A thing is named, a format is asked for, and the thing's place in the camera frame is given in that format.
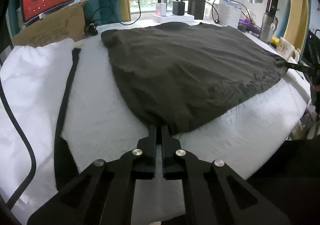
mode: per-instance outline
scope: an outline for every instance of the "mug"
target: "mug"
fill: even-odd
[[[283,57],[286,61],[289,61],[289,58],[295,54],[294,60],[298,63],[300,59],[299,52],[294,48],[294,46],[288,42],[286,39],[280,37],[279,44],[276,48],[276,51],[279,53],[281,57]]]

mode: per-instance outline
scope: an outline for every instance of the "metal screw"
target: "metal screw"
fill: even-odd
[[[179,149],[179,150],[176,151],[176,155],[178,155],[178,156],[185,156],[185,155],[186,155],[186,152],[185,152],[185,150]]]
[[[141,149],[134,149],[134,150],[132,150],[132,153],[134,154],[134,155],[142,155],[142,150]]]
[[[222,166],[224,166],[224,161],[217,159],[214,161],[214,165],[218,166],[218,167],[222,167]]]
[[[94,164],[95,166],[99,167],[99,166],[102,166],[102,165],[105,164],[105,160],[103,160],[103,159],[97,159],[97,160],[95,160],[95,161],[93,162],[93,164]]]

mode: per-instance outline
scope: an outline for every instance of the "bed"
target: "bed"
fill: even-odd
[[[148,135],[147,127],[133,115],[120,95],[101,32],[156,24],[152,20],[142,20],[130,26],[103,25],[97,28],[97,36],[76,43],[82,50],[62,137],[68,142],[80,172],[96,159],[118,159]],[[245,34],[264,49],[276,53],[256,37]],[[288,70],[285,77],[266,92],[192,132],[175,137],[183,149],[200,159],[209,162],[223,159],[247,179],[273,155],[299,121],[310,101],[309,89],[309,83],[301,74]],[[163,180],[161,171],[158,161],[155,179],[137,181],[133,225],[162,221],[184,213],[181,182]]]

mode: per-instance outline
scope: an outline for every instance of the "power strip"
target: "power strip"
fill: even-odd
[[[195,20],[195,17],[191,14],[185,13],[184,15],[174,15],[171,13],[166,13],[165,16],[159,16],[154,14],[153,21],[157,23],[166,23],[166,22],[191,22]]]

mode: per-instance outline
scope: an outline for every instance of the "black clamp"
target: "black clamp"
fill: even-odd
[[[288,69],[297,70],[307,75],[310,78],[312,84],[318,85],[320,83],[320,64],[316,64],[314,68],[310,68],[300,64],[284,61],[284,65]]]
[[[187,224],[290,224],[222,160],[199,160],[181,149],[167,126],[150,126],[149,136],[140,139],[136,149],[115,161],[94,161],[37,210],[28,225],[130,224],[136,179],[155,176],[157,142],[162,146],[164,178],[182,180]]]

